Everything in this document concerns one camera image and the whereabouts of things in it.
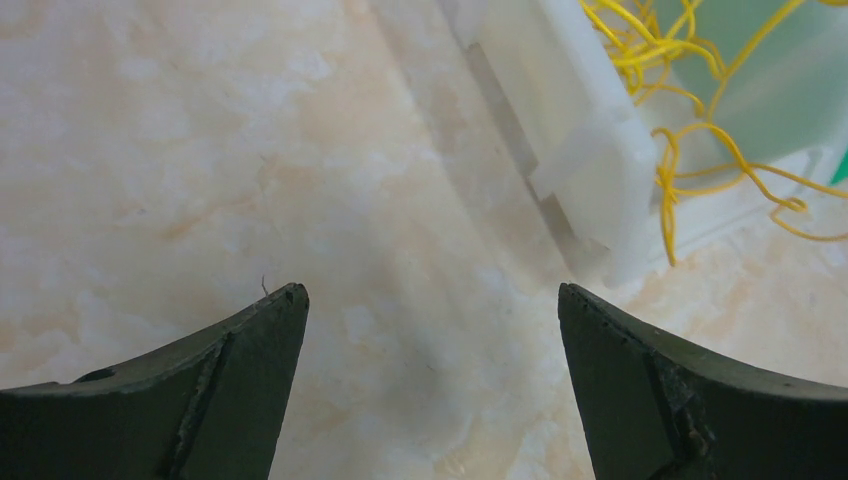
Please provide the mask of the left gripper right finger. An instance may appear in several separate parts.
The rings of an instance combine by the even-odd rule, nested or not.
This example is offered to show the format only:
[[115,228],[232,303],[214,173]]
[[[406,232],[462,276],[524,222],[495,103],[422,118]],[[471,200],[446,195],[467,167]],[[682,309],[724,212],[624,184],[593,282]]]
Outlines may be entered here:
[[847,391],[718,354],[564,283],[558,318],[599,479],[843,479]]

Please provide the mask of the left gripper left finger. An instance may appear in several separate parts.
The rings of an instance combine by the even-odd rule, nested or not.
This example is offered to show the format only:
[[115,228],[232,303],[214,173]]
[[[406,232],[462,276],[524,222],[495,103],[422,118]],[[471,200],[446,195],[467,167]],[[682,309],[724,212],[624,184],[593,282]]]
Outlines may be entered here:
[[5,479],[265,479],[307,325],[288,284],[74,382],[1,393]]

